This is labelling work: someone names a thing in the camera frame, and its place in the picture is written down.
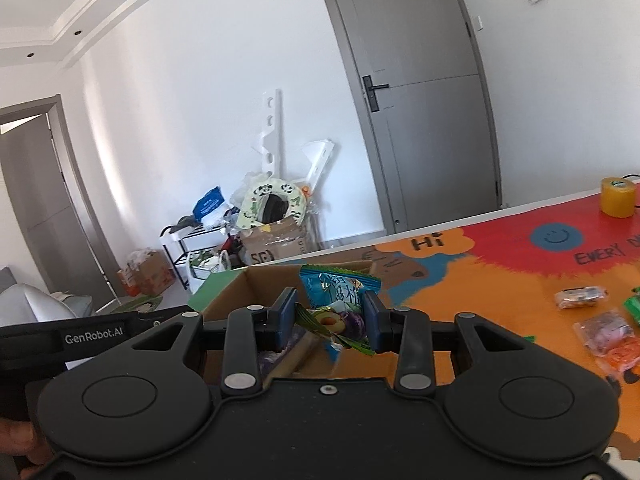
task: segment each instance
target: wrapped candy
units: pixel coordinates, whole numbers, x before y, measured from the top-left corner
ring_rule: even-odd
[[[623,339],[634,334],[629,323],[615,310],[575,323],[574,330],[583,344],[597,357],[603,356]]]
[[[622,375],[640,364],[640,339],[636,336],[625,337],[600,359],[598,364],[607,373]]]
[[[558,308],[577,308],[580,306],[596,306],[607,298],[607,291],[601,286],[582,286],[566,288],[556,294]]]
[[[367,275],[350,275],[345,269],[303,268],[300,278],[305,284],[311,311],[296,311],[296,321],[310,332],[340,344],[371,353],[367,339],[360,292],[380,291],[380,280]]]

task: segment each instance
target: gray door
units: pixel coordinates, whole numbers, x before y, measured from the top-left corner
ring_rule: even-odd
[[[396,232],[497,209],[487,108],[458,1],[336,1]],[[389,85],[370,91],[377,105],[366,76]]]
[[[49,290],[91,296],[94,308],[111,301],[69,199],[45,115],[0,136],[0,162],[18,224]]]

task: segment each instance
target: cable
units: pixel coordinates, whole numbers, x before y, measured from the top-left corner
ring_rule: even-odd
[[[635,173],[631,173],[631,174],[625,175],[623,178],[629,178],[630,176],[636,176],[636,177],[640,178],[640,175],[635,174]]]

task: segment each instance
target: blue smiley face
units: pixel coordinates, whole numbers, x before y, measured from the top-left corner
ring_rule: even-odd
[[[544,224],[537,227],[529,237],[531,243],[545,251],[561,253],[582,245],[584,238],[575,227],[567,224]]]

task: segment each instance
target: orange tablecloth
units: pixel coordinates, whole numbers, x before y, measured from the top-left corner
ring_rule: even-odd
[[[640,213],[613,219],[599,211],[599,196],[570,198],[520,214],[510,211],[475,224],[381,238],[370,246],[334,251],[310,262],[376,261],[387,306],[404,304],[434,320],[471,311],[604,377],[580,344],[573,323],[622,304],[640,286]],[[554,294],[564,288],[599,285],[609,291],[603,306],[559,310]],[[436,356],[438,383],[453,379],[447,355]],[[393,377],[395,356],[369,358],[347,351],[336,376]],[[621,380],[621,416],[611,446],[640,480],[640,381]]]

